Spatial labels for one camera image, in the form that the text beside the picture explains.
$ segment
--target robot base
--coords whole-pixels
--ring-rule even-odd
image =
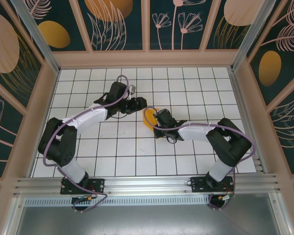
[[[89,179],[88,186],[86,189],[93,190],[94,192],[103,192],[104,179]],[[61,181],[60,194],[62,195],[84,194],[85,195],[89,193],[75,187],[68,179],[63,178]]]
[[[231,176],[226,176],[214,189],[206,184],[206,176],[192,177],[188,186],[192,187],[192,192],[226,192],[226,187],[231,191],[234,189],[233,178]]]

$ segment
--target grid tile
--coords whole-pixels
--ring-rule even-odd
[[[144,97],[155,108],[168,109],[176,120],[216,123],[232,119],[244,131],[226,68],[124,68],[62,70],[49,110],[49,119],[75,116],[108,92],[123,74],[137,87],[134,97]],[[208,142],[155,139],[143,124],[142,111],[116,114],[90,127],[76,140],[77,162],[90,176],[152,176],[205,174],[218,157]],[[242,162],[239,173],[255,172],[253,160]],[[62,177],[46,168],[41,155],[33,177]]]

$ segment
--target yellow object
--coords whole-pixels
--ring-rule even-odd
[[[118,9],[121,12],[123,18],[131,14],[133,0],[85,0],[88,10],[96,16],[96,18],[106,22],[115,22],[116,18],[112,18],[113,8],[110,2],[116,10]]]
[[[234,26],[253,23],[263,0],[227,0],[224,5],[225,20]]]
[[[64,48],[70,44],[70,36],[67,30],[57,22],[44,21],[38,25],[42,35],[49,46]]]
[[[152,126],[150,126],[146,119],[145,119],[145,116],[144,116],[144,110],[142,110],[143,112],[143,123],[145,126],[147,126],[150,130],[153,131],[153,128]],[[155,113],[155,111],[153,109],[147,109],[146,110],[146,117],[147,117],[147,120],[152,124],[152,125],[157,125],[157,120],[154,118],[153,114]]]
[[[281,58],[273,50],[267,51],[261,58],[259,64],[259,80],[268,87],[271,86],[279,76],[281,70]]]
[[[11,72],[16,67],[19,56],[18,35],[10,22],[0,15],[0,72]]]

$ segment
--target purple cable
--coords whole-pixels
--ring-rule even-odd
[[[218,128],[222,128],[222,129],[226,129],[226,130],[230,130],[230,131],[233,131],[241,136],[243,136],[245,139],[247,139],[251,145],[253,146],[253,151],[248,155],[246,156],[245,158],[242,158],[239,163],[241,163],[242,161],[245,161],[247,160],[248,158],[252,157],[255,152],[256,152],[256,145],[254,143],[254,141],[246,134],[244,134],[243,132],[241,131],[238,131],[236,129],[233,129],[231,127],[227,127],[227,126],[222,126],[222,125],[217,125],[217,124],[206,124],[206,123],[190,123],[190,124],[186,124],[186,125],[181,125],[181,126],[177,126],[177,127],[173,127],[173,128],[160,128],[160,127],[157,127],[155,125],[153,125],[152,123],[150,123],[150,121],[147,119],[147,116],[146,116],[146,111],[147,109],[153,109],[156,113],[158,112],[154,107],[151,107],[151,106],[148,106],[144,109],[144,118],[146,120],[146,122],[151,126],[153,127],[154,129],[156,130],[160,130],[160,131],[174,131],[174,130],[178,130],[180,128],[183,128],[183,127],[187,127],[187,126],[213,126],[213,127],[218,127]],[[233,192],[235,191],[235,168],[232,168],[232,170],[230,172],[233,171]],[[217,208],[216,206],[212,205],[211,204],[211,197],[213,196],[213,194],[210,194],[209,195],[209,199],[208,199],[208,206],[213,209],[213,208]]]
[[[105,105],[101,105],[101,106],[97,106],[97,107],[94,107],[94,108],[91,108],[91,109],[84,110],[84,111],[81,112],[80,114],[78,114],[78,115],[74,116],[73,118],[71,118],[70,120],[64,122],[61,126],[58,127],[58,129],[55,130],[55,132],[53,133],[53,135],[51,136],[49,142],[48,142],[47,145],[46,145],[46,148],[45,148],[45,151],[44,151],[44,155],[43,155],[43,163],[44,163],[45,166],[57,166],[58,171],[59,171],[59,172],[65,177],[65,178],[67,178],[67,179],[68,179],[68,180],[69,180],[74,186],[76,186],[77,188],[79,188],[79,189],[81,189],[81,190],[83,190],[83,191],[85,191],[85,192],[89,192],[89,193],[91,193],[91,194],[97,194],[97,195],[103,195],[103,196],[104,196],[104,198],[102,198],[99,202],[97,202],[96,204],[94,204],[94,205],[91,206],[91,207],[88,207],[87,209],[85,209],[85,210],[83,210],[83,211],[77,211],[77,210],[75,209],[75,205],[76,205],[76,203],[78,203],[79,201],[75,202],[75,203],[73,204],[73,208],[75,209],[75,212],[83,213],[83,212],[90,211],[91,209],[95,208],[99,203],[101,203],[104,199],[106,199],[108,195],[105,194],[105,193],[101,193],[101,192],[94,192],[94,191],[91,191],[91,190],[88,190],[88,189],[86,189],[86,188],[83,188],[83,187],[79,186],[79,185],[78,185],[77,183],[75,183],[75,182],[74,182],[69,176],[67,176],[66,173],[64,173],[64,172],[61,170],[61,168],[60,168],[57,164],[47,164],[47,163],[46,163],[46,156],[47,156],[48,150],[49,150],[49,148],[50,148],[50,145],[51,145],[52,141],[54,140],[54,138],[56,137],[56,135],[59,133],[59,131],[60,131],[63,127],[65,127],[67,124],[69,124],[70,122],[74,121],[74,119],[76,119],[76,118],[78,118],[78,117],[80,117],[80,116],[82,116],[82,115],[84,115],[84,114],[86,114],[86,113],[88,113],[88,112],[91,112],[91,111],[93,111],[93,110],[101,109],[101,108],[106,108],[106,107],[110,107],[110,106],[115,105],[116,103],[120,102],[120,101],[123,99],[123,97],[127,94],[128,87],[129,87],[128,79],[127,79],[126,76],[124,76],[124,75],[119,75],[118,78],[117,78],[117,81],[119,80],[119,78],[122,78],[122,77],[124,77],[125,80],[126,80],[126,89],[125,89],[124,94],[123,94],[118,100],[116,100],[116,101],[114,101],[114,102],[112,102],[112,103],[110,103],[110,104],[105,104]]]

